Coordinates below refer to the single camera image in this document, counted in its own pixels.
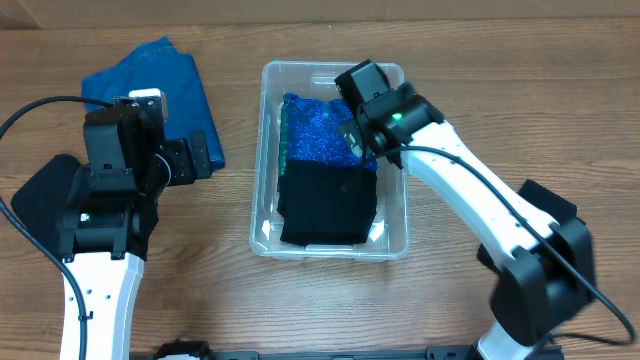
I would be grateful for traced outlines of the blue sparkly sequin garment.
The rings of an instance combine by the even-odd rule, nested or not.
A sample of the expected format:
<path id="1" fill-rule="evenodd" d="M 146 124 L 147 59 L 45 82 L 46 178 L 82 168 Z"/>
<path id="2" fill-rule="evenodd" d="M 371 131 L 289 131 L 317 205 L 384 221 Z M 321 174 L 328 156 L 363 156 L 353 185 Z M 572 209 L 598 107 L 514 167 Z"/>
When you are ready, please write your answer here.
<path id="1" fill-rule="evenodd" d="M 344 168 L 361 164 L 361 157 L 352 153 L 339 132 L 352 120 L 343 99 L 322 101 L 286 93 L 280 115 L 279 176 L 286 173 L 288 160 Z"/>

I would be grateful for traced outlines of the blue denim jeans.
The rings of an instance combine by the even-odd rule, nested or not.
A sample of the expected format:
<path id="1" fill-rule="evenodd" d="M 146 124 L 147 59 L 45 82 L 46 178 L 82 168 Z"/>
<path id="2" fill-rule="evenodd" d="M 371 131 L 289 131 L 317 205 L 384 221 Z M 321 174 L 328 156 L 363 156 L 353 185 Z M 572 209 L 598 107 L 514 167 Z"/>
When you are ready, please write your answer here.
<path id="1" fill-rule="evenodd" d="M 225 157 L 194 58 L 180 53 L 166 37 L 138 46 L 113 67 L 82 81 L 81 95 L 110 101 L 134 90 L 157 88 L 166 95 L 166 138 L 187 138 L 203 131 L 211 168 L 225 166 Z"/>

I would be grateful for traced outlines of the black cloth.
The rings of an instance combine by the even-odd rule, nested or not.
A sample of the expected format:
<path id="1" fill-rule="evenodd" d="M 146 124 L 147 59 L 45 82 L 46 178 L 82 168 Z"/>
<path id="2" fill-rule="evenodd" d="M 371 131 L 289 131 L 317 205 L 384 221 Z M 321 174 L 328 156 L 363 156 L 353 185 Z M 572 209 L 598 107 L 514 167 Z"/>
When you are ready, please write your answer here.
<path id="1" fill-rule="evenodd" d="M 12 197 L 11 207 L 29 233 L 55 258 L 59 252 L 59 220 L 80 162 L 59 154 L 36 172 Z"/>

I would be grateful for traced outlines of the black garment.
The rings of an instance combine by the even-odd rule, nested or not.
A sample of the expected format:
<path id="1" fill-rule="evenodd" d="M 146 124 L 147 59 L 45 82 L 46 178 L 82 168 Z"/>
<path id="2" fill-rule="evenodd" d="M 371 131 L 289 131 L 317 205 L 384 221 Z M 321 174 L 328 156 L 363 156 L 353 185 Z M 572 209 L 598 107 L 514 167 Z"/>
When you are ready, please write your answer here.
<path id="1" fill-rule="evenodd" d="M 517 247 L 536 250 L 539 241 L 516 219 L 503 202 L 484 184 L 479 195 L 479 204 L 474 206 L 482 221 L 477 236 L 481 246 L 478 260 L 491 271 L 497 272 L 504 263 L 514 257 Z M 577 206 L 553 193 L 533 180 L 526 180 L 514 192 L 499 182 L 498 193 L 536 231 L 550 241 L 550 224 L 564 224 L 577 217 Z"/>

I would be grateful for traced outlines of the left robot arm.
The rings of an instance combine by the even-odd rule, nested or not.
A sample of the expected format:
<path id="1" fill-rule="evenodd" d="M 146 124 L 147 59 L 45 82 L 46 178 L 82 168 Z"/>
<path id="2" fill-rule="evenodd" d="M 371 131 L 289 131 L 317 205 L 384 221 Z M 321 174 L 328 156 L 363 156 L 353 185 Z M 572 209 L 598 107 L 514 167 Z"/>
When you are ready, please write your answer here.
<path id="1" fill-rule="evenodd" d="M 87 164 L 73 177 L 58 222 L 65 281 L 63 359 L 126 359 L 158 199 L 169 186 L 211 177 L 203 131 L 169 140 L 165 94 L 117 96 L 85 116 Z"/>

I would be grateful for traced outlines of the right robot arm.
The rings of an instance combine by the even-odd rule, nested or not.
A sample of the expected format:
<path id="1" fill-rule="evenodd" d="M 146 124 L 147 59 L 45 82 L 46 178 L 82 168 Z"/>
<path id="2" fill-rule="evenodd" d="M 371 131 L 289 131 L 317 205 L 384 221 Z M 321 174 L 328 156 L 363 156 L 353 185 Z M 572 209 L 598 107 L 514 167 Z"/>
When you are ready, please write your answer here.
<path id="1" fill-rule="evenodd" d="M 355 124 L 344 137 L 358 155 L 384 157 L 439 195 L 481 241 L 498 277 L 490 298 L 495 322 L 468 349 L 437 359 L 527 359 L 547 336 L 595 296 L 592 239 L 584 223 L 558 221 L 514 192 L 462 142 L 414 87 L 392 87 L 366 60 L 335 79 Z"/>

